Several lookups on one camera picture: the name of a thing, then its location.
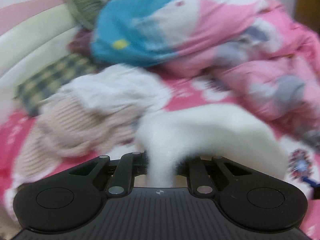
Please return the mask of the white fleece deer sweater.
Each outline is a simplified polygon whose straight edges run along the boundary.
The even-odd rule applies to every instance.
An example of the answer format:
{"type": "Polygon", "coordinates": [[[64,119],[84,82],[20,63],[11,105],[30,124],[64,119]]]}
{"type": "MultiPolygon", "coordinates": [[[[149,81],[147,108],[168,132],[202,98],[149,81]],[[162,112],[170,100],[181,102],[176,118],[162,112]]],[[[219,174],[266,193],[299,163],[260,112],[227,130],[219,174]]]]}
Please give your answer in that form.
{"type": "Polygon", "coordinates": [[[272,129],[244,108],[215,103],[143,117],[135,143],[148,158],[147,185],[173,187],[188,157],[222,156],[284,179],[288,158],[272,129]]]}

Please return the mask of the beige checked knit garment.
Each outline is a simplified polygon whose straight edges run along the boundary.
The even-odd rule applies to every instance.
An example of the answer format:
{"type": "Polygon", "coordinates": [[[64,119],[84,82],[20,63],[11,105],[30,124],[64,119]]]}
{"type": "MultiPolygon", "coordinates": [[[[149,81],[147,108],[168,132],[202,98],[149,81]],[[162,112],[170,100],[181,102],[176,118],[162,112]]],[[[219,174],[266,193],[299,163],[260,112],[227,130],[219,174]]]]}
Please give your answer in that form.
{"type": "Polygon", "coordinates": [[[129,105],[115,113],[101,115],[86,110],[71,95],[45,104],[15,161],[14,175],[23,182],[45,177],[63,159],[80,158],[91,151],[107,153],[130,141],[133,123],[144,109],[129,105]]]}

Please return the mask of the white cloth garment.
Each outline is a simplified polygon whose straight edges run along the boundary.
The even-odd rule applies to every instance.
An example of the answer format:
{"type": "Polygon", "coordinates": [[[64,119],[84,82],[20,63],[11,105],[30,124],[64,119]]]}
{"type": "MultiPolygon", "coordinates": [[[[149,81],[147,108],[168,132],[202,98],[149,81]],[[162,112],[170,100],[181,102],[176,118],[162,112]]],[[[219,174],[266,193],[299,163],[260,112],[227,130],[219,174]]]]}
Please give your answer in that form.
{"type": "Polygon", "coordinates": [[[62,86],[57,94],[75,96],[84,109],[99,114],[116,113],[129,106],[155,113],[172,98],[170,88],[159,75],[126,64],[112,65],[97,74],[77,77],[62,86]]]}

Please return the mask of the pink floral bed sheet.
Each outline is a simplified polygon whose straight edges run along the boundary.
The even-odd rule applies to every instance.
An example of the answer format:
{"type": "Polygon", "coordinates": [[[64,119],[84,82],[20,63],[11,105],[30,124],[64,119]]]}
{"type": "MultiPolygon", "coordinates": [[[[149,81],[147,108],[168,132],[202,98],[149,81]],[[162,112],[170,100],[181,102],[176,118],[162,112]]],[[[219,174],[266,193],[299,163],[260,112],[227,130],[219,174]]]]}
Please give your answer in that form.
{"type": "Polygon", "coordinates": [[[27,122],[3,195],[16,239],[319,239],[319,158],[239,105],[161,111],[79,77],[27,122]]]}

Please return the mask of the green plaid pillow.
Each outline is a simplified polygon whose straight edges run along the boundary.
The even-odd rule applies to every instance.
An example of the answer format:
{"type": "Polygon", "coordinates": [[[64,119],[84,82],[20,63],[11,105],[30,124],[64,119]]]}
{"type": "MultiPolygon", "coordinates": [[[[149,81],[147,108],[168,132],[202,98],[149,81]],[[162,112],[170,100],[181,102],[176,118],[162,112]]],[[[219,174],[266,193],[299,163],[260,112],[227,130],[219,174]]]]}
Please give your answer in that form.
{"type": "Polygon", "coordinates": [[[37,116],[40,102],[52,96],[73,79],[95,73],[98,66],[77,53],[69,54],[47,65],[17,86],[15,99],[29,116],[37,116]]]}

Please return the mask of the dark red clothing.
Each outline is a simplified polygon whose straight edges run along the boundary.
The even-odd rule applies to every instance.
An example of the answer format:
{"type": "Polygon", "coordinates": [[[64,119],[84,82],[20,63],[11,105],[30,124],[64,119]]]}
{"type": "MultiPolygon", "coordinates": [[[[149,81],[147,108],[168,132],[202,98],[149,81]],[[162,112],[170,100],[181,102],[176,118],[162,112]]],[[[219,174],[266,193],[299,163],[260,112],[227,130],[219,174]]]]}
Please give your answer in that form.
{"type": "Polygon", "coordinates": [[[78,53],[85,57],[91,57],[91,39],[93,31],[80,29],[67,45],[71,53],[78,53]]]}

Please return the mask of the pink and blue quilt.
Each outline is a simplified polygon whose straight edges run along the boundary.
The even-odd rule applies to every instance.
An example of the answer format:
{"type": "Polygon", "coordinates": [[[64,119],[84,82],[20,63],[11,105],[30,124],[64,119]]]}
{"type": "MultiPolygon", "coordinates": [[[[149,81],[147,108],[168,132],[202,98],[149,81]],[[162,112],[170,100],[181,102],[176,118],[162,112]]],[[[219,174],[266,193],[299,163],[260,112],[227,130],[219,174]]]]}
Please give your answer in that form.
{"type": "Polygon", "coordinates": [[[319,36],[276,0],[110,0],[91,53],[179,77],[208,72],[253,114],[319,148],[319,36]]]}

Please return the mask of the green patterned pillow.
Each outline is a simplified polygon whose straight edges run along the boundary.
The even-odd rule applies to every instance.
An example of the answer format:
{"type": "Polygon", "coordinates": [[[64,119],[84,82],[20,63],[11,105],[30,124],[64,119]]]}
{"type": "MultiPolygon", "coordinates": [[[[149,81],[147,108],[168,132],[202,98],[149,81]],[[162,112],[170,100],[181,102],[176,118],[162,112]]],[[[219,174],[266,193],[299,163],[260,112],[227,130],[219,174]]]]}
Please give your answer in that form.
{"type": "Polygon", "coordinates": [[[95,28],[99,12],[108,0],[64,0],[69,13],[83,28],[95,28]]]}

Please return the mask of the pink and cream headboard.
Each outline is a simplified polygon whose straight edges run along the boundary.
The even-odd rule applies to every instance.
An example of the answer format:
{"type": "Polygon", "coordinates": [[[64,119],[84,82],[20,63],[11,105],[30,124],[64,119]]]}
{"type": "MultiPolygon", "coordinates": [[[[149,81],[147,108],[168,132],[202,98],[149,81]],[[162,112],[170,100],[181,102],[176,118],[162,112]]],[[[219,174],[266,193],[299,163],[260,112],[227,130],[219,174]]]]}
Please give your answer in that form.
{"type": "Polygon", "coordinates": [[[1,123],[16,87],[67,54],[76,24],[64,0],[1,0],[1,123]]]}

